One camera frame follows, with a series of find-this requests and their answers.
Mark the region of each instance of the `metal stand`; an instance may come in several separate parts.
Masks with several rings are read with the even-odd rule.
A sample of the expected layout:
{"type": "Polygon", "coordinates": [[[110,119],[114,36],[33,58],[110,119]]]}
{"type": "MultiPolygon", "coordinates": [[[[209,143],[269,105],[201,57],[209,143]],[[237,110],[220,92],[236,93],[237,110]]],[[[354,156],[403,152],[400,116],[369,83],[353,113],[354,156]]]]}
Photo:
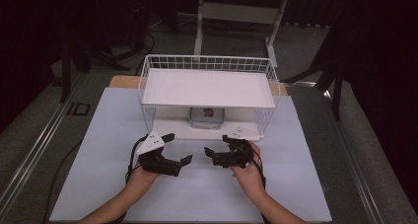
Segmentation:
{"type": "Polygon", "coordinates": [[[281,0],[279,9],[273,9],[263,7],[209,3],[204,2],[203,0],[199,0],[197,12],[197,34],[194,43],[193,55],[200,55],[202,52],[203,18],[269,24],[273,26],[273,31],[270,37],[267,37],[265,39],[265,44],[267,48],[268,57],[273,62],[274,67],[277,67],[273,42],[276,38],[277,31],[280,27],[287,1],[288,0],[281,0]]]}

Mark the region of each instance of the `white tabletop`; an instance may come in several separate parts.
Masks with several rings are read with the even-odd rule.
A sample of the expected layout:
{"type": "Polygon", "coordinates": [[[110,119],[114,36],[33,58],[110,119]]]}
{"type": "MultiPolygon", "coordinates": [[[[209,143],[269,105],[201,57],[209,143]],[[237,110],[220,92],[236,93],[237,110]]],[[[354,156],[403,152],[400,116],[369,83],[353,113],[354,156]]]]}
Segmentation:
{"type": "MultiPolygon", "coordinates": [[[[76,221],[116,195],[124,186],[130,152],[146,134],[135,89],[107,88],[86,133],[51,221],[76,221]]],[[[321,185],[292,99],[281,97],[261,149],[267,191],[306,221],[330,221],[321,185]]],[[[163,155],[193,155],[178,177],[159,177],[128,211],[127,222],[262,222],[230,169],[212,165],[203,147],[227,151],[221,140],[179,140],[163,155]]]]}

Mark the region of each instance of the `white shelf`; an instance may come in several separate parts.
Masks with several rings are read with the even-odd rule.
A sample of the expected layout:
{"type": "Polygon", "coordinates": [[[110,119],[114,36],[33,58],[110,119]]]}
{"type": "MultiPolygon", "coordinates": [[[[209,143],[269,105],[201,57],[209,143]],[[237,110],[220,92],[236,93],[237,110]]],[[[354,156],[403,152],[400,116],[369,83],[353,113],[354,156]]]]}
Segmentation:
{"type": "Polygon", "coordinates": [[[265,74],[151,68],[142,105],[274,109],[265,74]]]}
{"type": "Polygon", "coordinates": [[[254,132],[258,135],[255,118],[255,109],[226,108],[225,122],[221,129],[197,129],[192,128],[188,119],[190,108],[157,108],[153,129],[160,134],[174,133],[176,138],[220,140],[222,135],[237,130],[238,127],[254,132]]]}

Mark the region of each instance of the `wire mesh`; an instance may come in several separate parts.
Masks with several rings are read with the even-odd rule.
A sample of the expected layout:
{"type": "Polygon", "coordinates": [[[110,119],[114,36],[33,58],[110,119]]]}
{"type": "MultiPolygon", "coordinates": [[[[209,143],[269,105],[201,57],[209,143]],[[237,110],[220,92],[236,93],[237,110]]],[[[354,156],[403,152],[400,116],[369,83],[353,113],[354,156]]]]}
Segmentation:
{"type": "MultiPolygon", "coordinates": [[[[142,102],[147,87],[147,78],[152,68],[161,69],[189,69],[209,71],[229,71],[262,73],[265,75],[271,90],[274,104],[277,108],[280,96],[280,85],[275,68],[269,58],[233,57],[233,56],[205,56],[205,55],[162,55],[149,54],[145,57],[139,81],[139,100],[142,102]]],[[[148,131],[153,129],[156,109],[141,104],[148,131]]],[[[264,134],[274,110],[256,109],[258,133],[264,134]]]]}

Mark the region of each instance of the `table leg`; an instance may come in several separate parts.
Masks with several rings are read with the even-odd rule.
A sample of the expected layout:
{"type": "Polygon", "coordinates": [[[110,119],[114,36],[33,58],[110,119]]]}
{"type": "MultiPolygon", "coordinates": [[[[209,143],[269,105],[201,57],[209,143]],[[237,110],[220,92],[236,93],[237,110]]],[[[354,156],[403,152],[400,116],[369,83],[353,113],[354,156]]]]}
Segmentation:
{"type": "Polygon", "coordinates": [[[283,14],[285,13],[287,1],[288,0],[282,0],[280,4],[280,9],[277,12],[276,19],[274,20],[274,23],[273,23],[273,32],[271,33],[270,37],[267,37],[265,39],[265,44],[267,47],[267,54],[268,54],[268,57],[273,62],[274,67],[277,67],[277,60],[276,60],[276,54],[274,53],[273,42],[274,42],[274,39],[276,38],[277,31],[279,30],[280,23],[282,22],[282,18],[283,18],[283,14]]]}
{"type": "Polygon", "coordinates": [[[197,9],[197,34],[196,34],[196,41],[194,42],[194,52],[193,55],[200,55],[202,52],[202,23],[203,23],[203,14],[202,14],[202,7],[203,0],[199,0],[199,7],[197,9]]]}

